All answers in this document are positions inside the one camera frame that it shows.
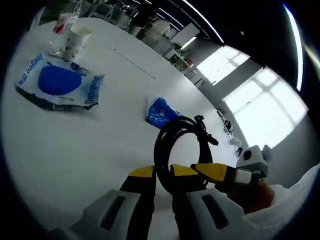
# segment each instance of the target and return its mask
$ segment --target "small blue bag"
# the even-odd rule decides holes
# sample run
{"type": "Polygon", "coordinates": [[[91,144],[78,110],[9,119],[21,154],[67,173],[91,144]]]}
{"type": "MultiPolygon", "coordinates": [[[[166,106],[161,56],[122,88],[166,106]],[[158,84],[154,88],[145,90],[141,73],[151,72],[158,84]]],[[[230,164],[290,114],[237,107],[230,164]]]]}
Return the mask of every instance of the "small blue bag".
{"type": "Polygon", "coordinates": [[[171,108],[164,98],[157,97],[153,103],[151,103],[151,106],[147,107],[145,121],[161,129],[168,122],[180,116],[182,115],[171,108]]]}

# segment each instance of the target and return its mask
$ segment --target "tabletop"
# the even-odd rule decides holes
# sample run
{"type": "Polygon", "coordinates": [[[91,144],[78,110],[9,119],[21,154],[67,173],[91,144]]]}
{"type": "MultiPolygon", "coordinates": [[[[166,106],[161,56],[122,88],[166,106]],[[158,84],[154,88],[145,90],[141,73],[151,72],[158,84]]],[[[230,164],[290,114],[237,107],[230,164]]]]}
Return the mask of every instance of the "tabletop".
{"type": "MultiPolygon", "coordinates": [[[[22,38],[6,74],[1,108],[9,171],[45,228],[72,225],[83,208],[110,189],[119,189],[132,170],[154,163],[159,130],[144,121],[147,95],[165,98],[187,117],[204,115],[207,131],[220,142],[211,147],[213,161],[235,166],[235,150],[203,94],[161,55],[102,19],[76,22],[93,31],[76,62],[105,74],[98,107],[54,112],[26,100],[15,83],[28,62],[48,48],[54,24],[36,27],[22,38]]],[[[197,139],[187,134],[174,146],[170,163],[189,166],[198,157],[197,139]]],[[[149,239],[174,238],[178,232],[171,196],[159,182],[156,188],[149,239]],[[159,232],[159,224],[171,229],[159,232]]]]}

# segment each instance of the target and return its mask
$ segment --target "blue sponge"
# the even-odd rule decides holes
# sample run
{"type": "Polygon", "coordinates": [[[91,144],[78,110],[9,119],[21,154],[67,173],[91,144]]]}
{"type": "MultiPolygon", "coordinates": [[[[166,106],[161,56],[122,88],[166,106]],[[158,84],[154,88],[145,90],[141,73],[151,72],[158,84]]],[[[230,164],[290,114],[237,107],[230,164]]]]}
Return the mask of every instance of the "blue sponge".
{"type": "Polygon", "coordinates": [[[41,91],[54,96],[68,94],[80,85],[79,73],[55,65],[45,66],[38,82],[41,91]]]}

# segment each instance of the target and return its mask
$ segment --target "paper cup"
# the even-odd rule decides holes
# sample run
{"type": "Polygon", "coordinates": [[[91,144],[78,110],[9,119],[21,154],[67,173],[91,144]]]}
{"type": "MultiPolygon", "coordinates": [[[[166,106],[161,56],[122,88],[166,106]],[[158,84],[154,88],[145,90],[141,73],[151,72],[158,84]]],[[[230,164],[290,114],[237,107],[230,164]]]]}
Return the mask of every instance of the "paper cup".
{"type": "Polygon", "coordinates": [[[86,27],[71,27],[63,59],[66,61],[74,61],[79,57],[91,35],[92,31],[86,27]]]}

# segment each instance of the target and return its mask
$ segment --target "window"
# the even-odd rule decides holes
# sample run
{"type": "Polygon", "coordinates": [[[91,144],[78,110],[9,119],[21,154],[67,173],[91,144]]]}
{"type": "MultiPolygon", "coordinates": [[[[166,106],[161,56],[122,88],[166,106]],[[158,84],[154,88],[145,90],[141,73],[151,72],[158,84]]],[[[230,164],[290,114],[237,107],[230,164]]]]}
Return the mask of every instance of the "window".
{"type": "Polygon", "coordinates": [[[225,99],[249,146],[273,148],[307,113],[297,93],[275,72],[262,69],[225,99]]]}
{"type": "Polygon", "coordinates": [[[221,47],[197,68],[214,86],[232,73],[249,58],[248,55],[229,46],[221,47]]]}

